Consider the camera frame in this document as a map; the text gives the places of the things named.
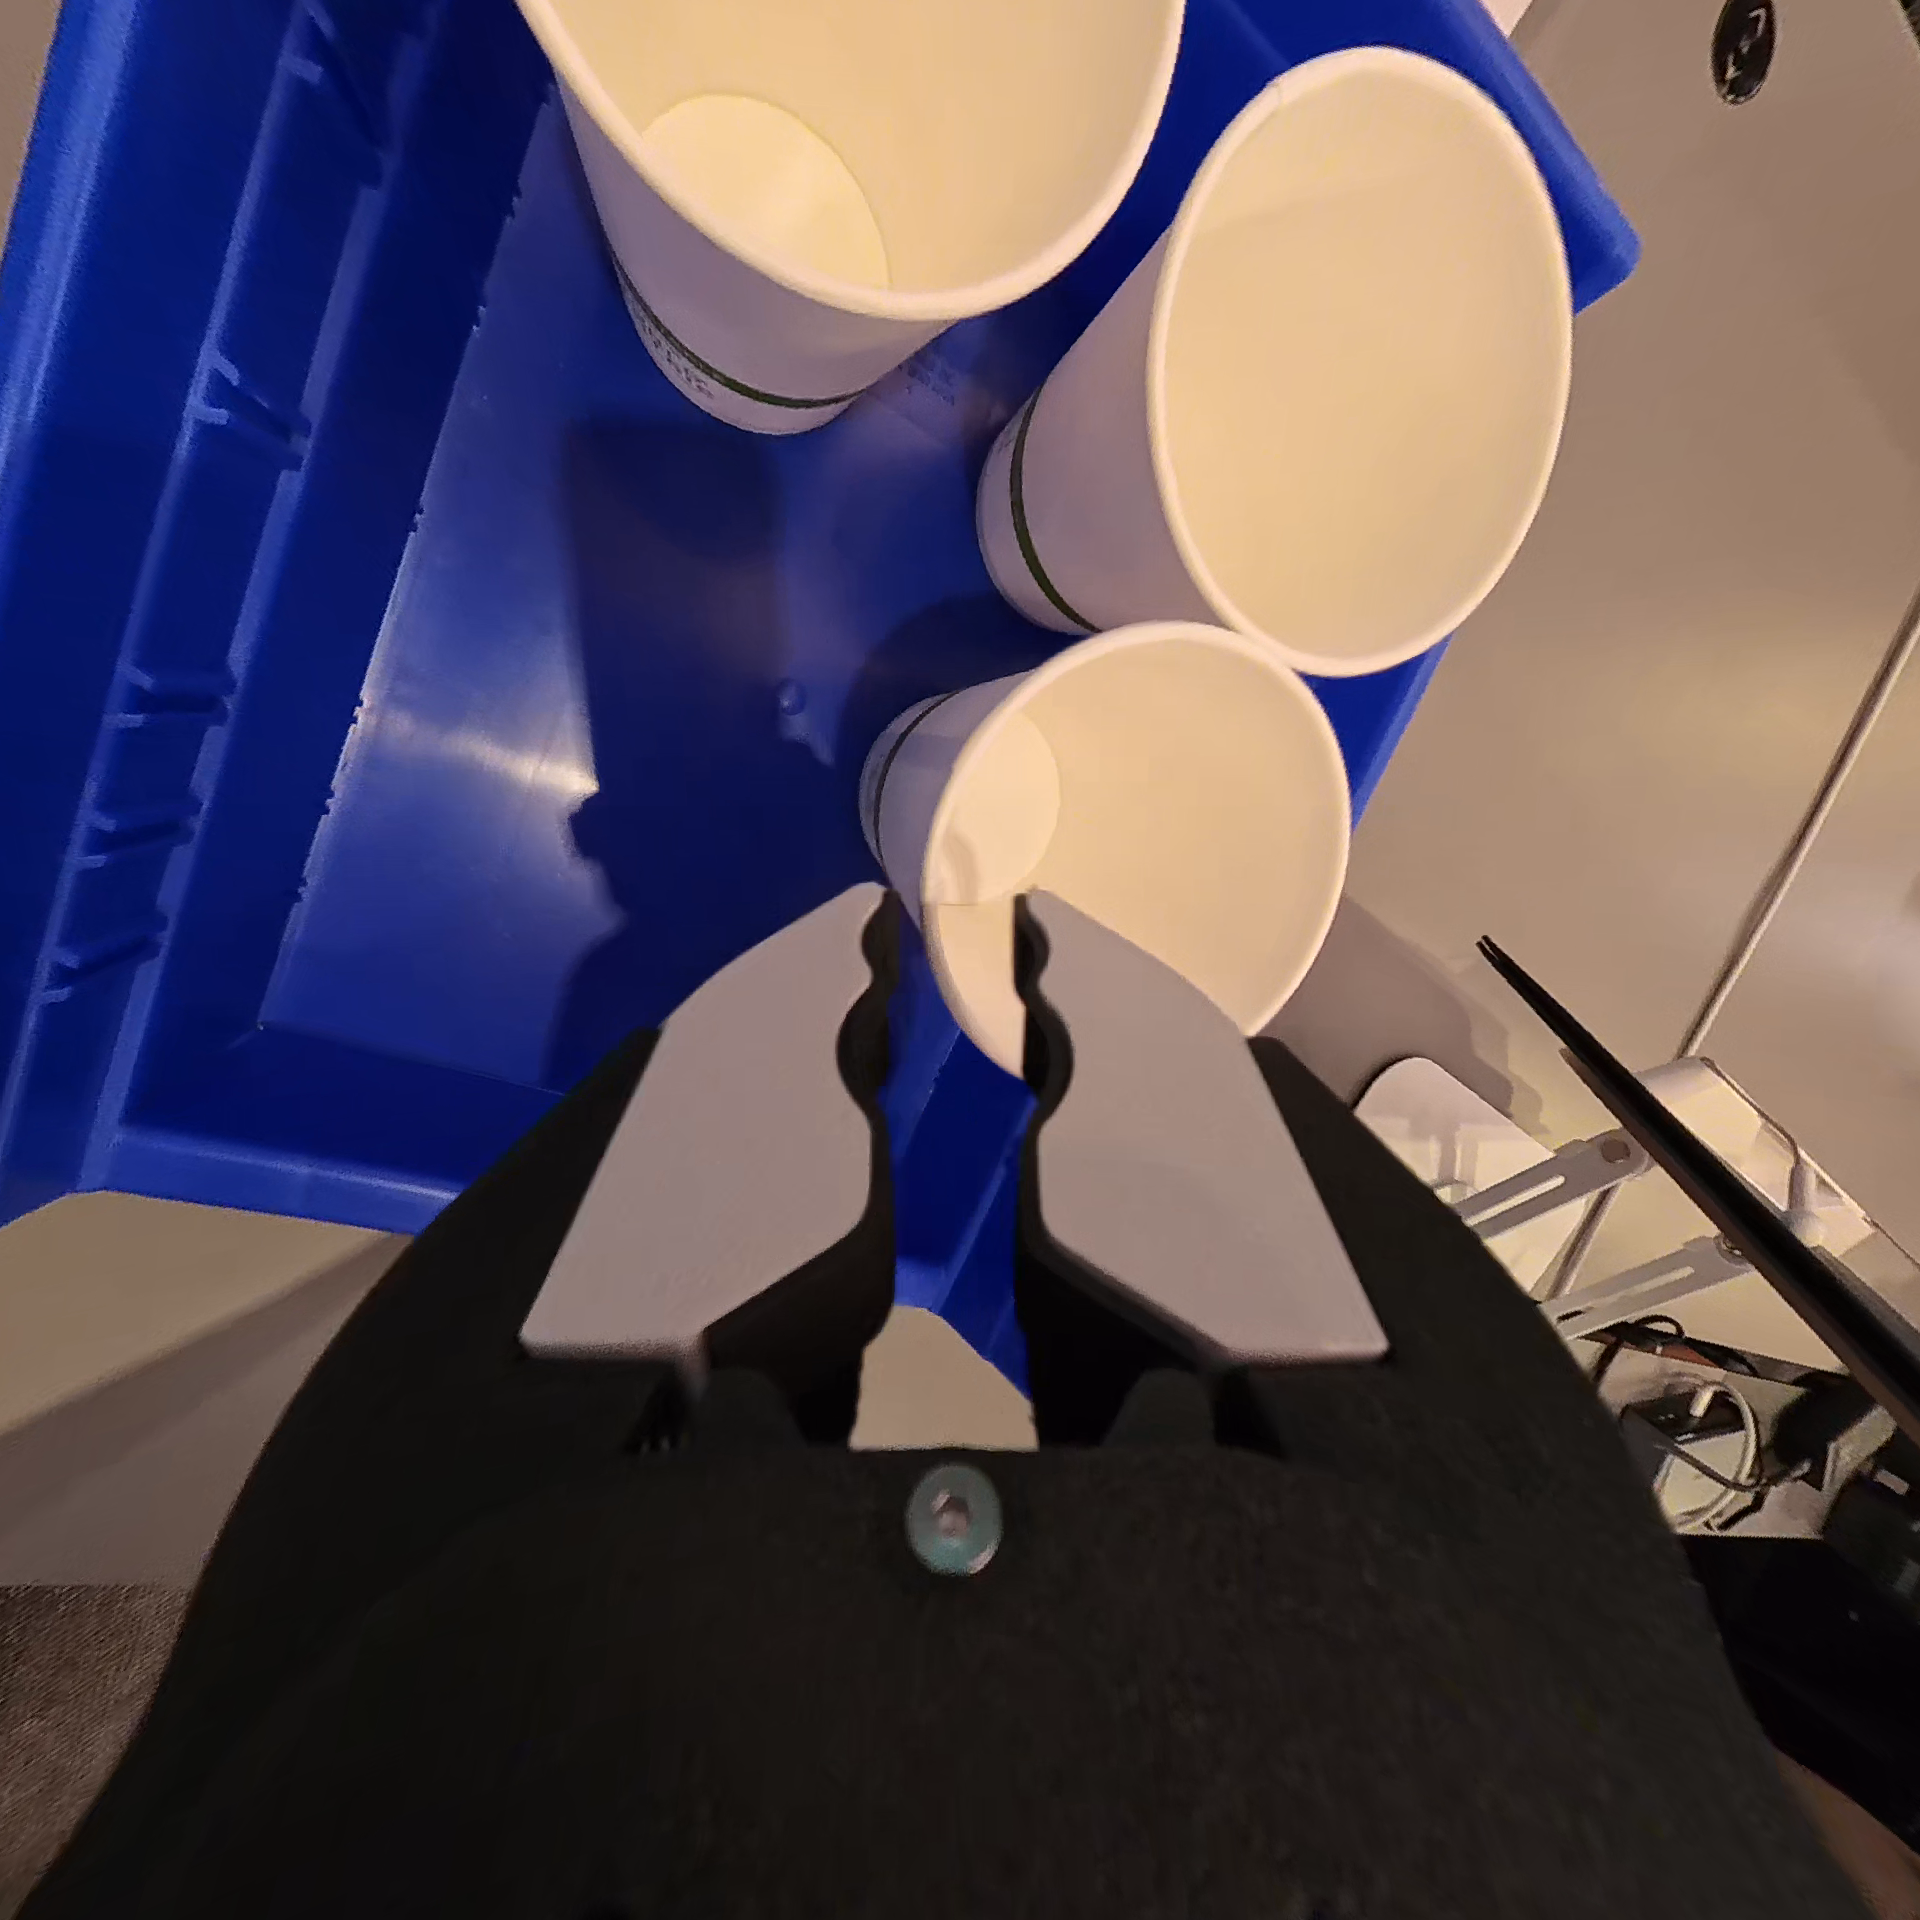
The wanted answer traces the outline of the blue plastic bin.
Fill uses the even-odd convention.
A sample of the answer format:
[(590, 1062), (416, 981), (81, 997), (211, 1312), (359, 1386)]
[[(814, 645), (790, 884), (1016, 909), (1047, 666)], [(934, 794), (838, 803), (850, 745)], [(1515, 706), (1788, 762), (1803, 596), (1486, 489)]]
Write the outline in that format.
[(1059, 279), (838, 419), (708, 419), (520, 5), (63, 5), (5, 259), (5, 1219), (420, 1231), (611, 1046), (881, 868), (876, 737), (1076, 636), (998, 432), (1310, 59), (1458, 69), (1571, 267), (1642, 242), (1491, 5), (1184, 5)]

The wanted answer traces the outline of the white paper cup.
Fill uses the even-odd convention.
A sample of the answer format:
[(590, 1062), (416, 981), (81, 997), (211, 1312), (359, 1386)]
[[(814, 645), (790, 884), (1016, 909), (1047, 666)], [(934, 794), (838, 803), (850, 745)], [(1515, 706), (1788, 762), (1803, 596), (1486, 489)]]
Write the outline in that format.
[(998, 432), (993, 587), (1069, 636), (1204, 620), (1313, 680), (1489, 599), (1571, 401), (1546, 176), (1458, 69), (1361, 45), (1275, 78)]
[(617, 289), (708, 419), (796, 439), (1059, 279), (1159, 130), (1183, 5), (520, 5)]
[(1023, 1076), (1016, 897), (1106, 923), (1256, 1034), (1303, 988), (1349, 872), (1349, 770), (1268, 645), (1145, 620), (906, 710), (859, 826), (948, 1013)]

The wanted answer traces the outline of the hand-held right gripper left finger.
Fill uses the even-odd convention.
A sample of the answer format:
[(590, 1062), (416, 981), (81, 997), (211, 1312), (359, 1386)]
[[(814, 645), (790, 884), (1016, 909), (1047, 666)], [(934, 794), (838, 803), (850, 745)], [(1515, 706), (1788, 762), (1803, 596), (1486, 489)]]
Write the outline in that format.
[(657, 1361), (686, 1392), (754, 1371), (805, 1437), (850, 1440), (896, 1304), (901, 917), (859, 881), (675, 1006), (520, 1326), (531, 1360)]

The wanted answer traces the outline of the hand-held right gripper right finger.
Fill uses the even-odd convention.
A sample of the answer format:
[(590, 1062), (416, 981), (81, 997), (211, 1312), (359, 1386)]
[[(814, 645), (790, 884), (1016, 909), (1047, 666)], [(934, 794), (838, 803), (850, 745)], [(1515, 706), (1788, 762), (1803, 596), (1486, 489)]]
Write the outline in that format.
[(1055, 891), (1016, 903), (1016, 1310), (1041, 1447), (1097, 1447), (1145, 1379), (1209, 1433), (1248, 1371), (1375, 1364), (1388, 1332), (1254, 1043)]

